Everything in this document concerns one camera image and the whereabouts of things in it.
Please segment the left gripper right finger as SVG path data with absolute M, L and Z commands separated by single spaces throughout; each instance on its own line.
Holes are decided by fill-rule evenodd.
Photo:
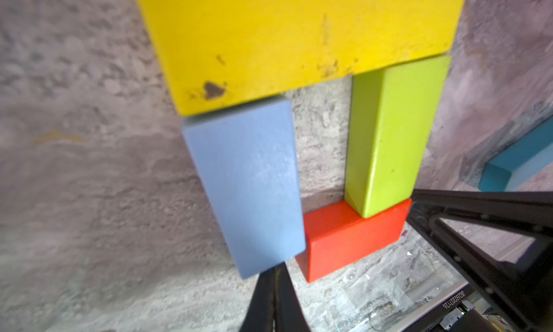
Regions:
M 416 189 L 408 223 L 515 331 L 552 330 L 552 193 Z

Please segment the red block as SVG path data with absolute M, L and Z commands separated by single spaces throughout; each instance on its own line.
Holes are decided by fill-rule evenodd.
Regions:
M 306 250 L 296 261 L 308 283 L 399 240 L 412 200 L 363 218 L 342 201 L 304 215 Z

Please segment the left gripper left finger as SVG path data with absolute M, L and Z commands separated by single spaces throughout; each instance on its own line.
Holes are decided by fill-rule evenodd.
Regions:
M 261 273 L 240 331 L 309 330 L 286 264 Z

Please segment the light blue block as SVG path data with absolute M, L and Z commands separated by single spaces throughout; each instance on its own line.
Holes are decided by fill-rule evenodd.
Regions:
M 305 251 L 291 101 L 186 117 L 182 135 L 243 279 Z

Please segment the teal block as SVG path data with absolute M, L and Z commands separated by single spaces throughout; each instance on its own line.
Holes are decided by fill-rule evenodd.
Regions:
M 478 189 L 513 192 L 552 162 L 549 118 L 486 163 Z

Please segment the yellow-green long block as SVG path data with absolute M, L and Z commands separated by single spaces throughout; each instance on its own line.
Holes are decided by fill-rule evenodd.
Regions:
M 447 52 L 465 0 L 136 0 L 177 112 Z

